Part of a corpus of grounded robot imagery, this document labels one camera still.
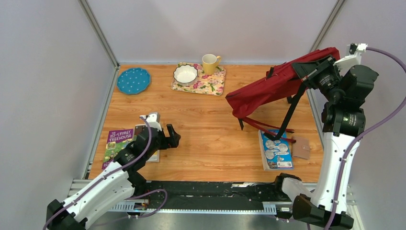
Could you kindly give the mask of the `yellow illustrated paperback book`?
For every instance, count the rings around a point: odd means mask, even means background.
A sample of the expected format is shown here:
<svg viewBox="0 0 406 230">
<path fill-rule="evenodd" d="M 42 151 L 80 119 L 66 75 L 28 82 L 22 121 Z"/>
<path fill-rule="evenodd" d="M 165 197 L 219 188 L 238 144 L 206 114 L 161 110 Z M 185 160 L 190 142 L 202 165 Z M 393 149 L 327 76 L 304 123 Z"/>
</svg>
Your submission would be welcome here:
<svg viewBox="0 0 406 230">
<path fill-rule="evenodd" d="M 134 136 L 133 136 L 133 141 L 135 141 L 138 137 L 138 135 L 143 131 L 143 129 L 146 127 L 146 125 L 138 124 L 134 128 Z M 147 162 L 159 162 L 159 157 L 160 157 L 160 150 L 155 151 L 147 160 Z"/>
</svg>

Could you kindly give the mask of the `red backpack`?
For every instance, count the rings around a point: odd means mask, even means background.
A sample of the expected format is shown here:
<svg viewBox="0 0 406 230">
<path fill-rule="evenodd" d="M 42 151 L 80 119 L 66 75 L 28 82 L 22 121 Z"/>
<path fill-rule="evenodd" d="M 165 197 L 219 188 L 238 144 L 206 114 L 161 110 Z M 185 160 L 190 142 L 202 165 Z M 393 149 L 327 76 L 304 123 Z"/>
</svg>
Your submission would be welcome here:
<svg viewBox="0 0 406 230">
<path fill-rule="evenodd" d="M 295 60 L 273 66 L 266 72 L 265 77 L 228 93 L 226 100 L 232 107 L 232 115 L 238 119 L 240 128 L 243 129 L 246 123 L 263 131 L 270 140 L 279 140 L 283 138 L 285 132 L 294 132 L 294 130 L 288 129 L 287 126 L 307 87 L 295 73 L 292 64 L 295 62 L 316 61 L 329 55 L 332 55 L 335 59 L 340 58 L 339 50 L 335 47 L 318 49 Z M 270 125 L 248 117 L 261 105 L 290 96 L 293 96 L 293 98 L 282 125 L 281 127 L 275 127 L 278 133 L 263 128 L 263 126 L 270 127 Z"/>
</svg>

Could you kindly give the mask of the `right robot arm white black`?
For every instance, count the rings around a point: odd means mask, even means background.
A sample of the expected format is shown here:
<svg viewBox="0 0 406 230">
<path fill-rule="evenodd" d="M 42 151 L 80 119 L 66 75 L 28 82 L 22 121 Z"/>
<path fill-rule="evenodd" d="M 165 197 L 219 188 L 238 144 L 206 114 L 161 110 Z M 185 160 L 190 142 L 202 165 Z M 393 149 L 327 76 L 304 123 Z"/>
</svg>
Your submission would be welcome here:
<svg viewBox="0 0 406 230">
<path fill-rule="evenodd" d="M 292 217 L 327 230 L 349 230 L 354 220 L 347 213 L 351 165 L 360 144 L 366 118 L 361 106 L 374 88 L 378 73 L 354 64 L 341 75 L 332 56 L 292 64 L 302 85 L 318 89 L 327 98 L 322 112 L 324 157 L 316 188 L 310 192 L 296 176 L 282 173 L 273 194 L 293 203 Z"/>
</svg>

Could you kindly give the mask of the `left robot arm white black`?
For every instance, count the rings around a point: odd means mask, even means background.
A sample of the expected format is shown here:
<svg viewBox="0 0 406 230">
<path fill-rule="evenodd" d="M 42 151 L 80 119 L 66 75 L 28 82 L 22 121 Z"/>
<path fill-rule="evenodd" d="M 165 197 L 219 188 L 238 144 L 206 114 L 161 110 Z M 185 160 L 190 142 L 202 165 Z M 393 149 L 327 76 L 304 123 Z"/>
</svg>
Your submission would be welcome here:
<svg viewBox="0 0 406 230">
<path fill-rule="evenodd" d="M 143 126 L 135 140 L 118 152 L 108 167 L 84 188 L 64 201 L 47 206 L 45 230 L 87 230 L 117 203 L 146 196 L 146 180 L 138 173 L 158 150 L 178 147 L 181 136 L 171 124 L 169 135 L 161 128 Z"/>
</svg>

